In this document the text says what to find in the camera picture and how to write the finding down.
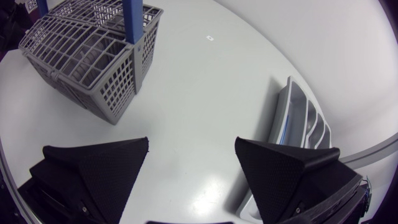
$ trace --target basket grid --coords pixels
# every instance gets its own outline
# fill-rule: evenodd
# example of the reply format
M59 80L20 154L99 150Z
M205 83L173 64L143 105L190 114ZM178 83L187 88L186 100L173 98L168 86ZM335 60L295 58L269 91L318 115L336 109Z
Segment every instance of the basket grid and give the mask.
M150 22L161 10L143 5L143 28L150 26ZM102 26L125 33L122 0L69 0L49 11L49 15L75 21Z
M75 21L44 17L29 32L23 48L62 75L90 89L103 70L125 51L124 36Z
M134 93L133 67L133 61L127 58L100 90L114 116L119 115L127 99Z

